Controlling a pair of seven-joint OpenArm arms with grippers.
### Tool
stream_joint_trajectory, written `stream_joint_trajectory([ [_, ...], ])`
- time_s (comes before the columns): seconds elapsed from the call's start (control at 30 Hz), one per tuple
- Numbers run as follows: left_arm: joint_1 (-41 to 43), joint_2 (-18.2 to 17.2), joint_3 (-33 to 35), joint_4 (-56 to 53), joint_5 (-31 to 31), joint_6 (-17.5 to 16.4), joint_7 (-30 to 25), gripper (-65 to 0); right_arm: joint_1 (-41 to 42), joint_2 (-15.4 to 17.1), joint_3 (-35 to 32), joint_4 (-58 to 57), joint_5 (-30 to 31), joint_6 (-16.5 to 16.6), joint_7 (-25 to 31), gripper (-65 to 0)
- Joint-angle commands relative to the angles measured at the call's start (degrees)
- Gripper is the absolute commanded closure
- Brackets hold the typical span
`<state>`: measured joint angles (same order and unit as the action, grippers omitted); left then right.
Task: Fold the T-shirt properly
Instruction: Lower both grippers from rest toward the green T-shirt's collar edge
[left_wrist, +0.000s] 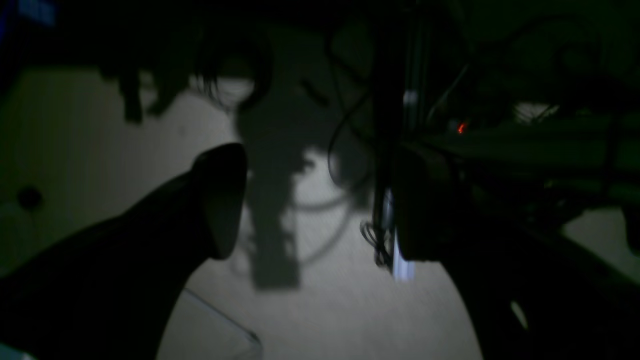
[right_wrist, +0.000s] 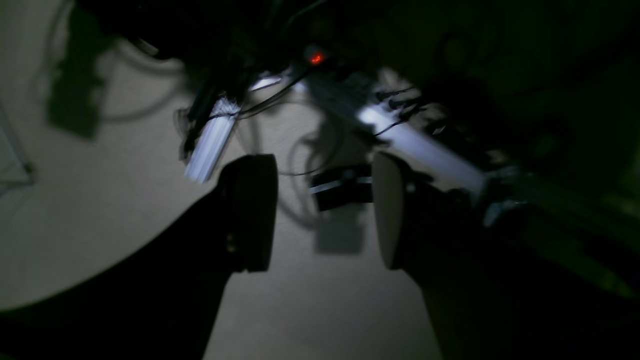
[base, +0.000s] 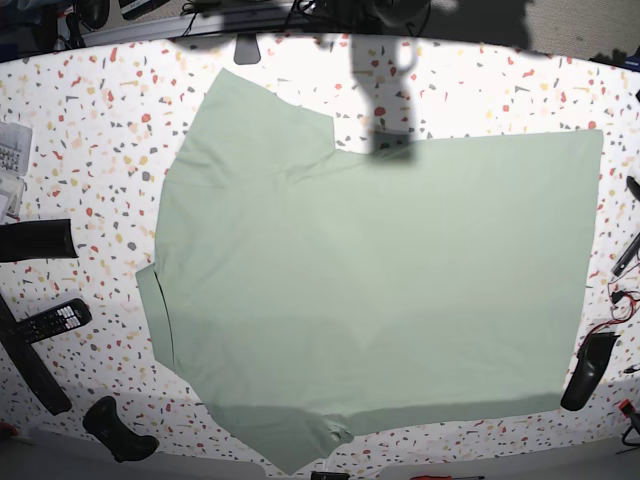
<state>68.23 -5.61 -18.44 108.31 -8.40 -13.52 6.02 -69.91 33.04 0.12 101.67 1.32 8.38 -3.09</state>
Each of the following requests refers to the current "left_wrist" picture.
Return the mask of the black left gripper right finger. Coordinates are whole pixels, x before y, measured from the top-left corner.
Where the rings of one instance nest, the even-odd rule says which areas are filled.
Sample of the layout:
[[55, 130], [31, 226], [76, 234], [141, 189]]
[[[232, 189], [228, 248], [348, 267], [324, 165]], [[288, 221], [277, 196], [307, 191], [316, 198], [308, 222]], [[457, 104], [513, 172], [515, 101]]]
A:
[[485, 360], [637, 360], [639, 285], [528, 219], [536, 191], [429, 148], [395, 150], [400, 253], [440, 264]]

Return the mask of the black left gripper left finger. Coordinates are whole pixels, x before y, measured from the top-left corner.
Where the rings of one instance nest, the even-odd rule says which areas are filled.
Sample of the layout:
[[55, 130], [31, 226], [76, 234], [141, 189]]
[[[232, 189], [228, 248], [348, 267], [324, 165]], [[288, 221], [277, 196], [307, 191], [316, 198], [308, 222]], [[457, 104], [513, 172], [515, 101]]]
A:
[[238, 241], [248, 157], [201, 153], [121, 215], [1, 278], [1, 343], [37, 360], [153, 360], [190, 276]]

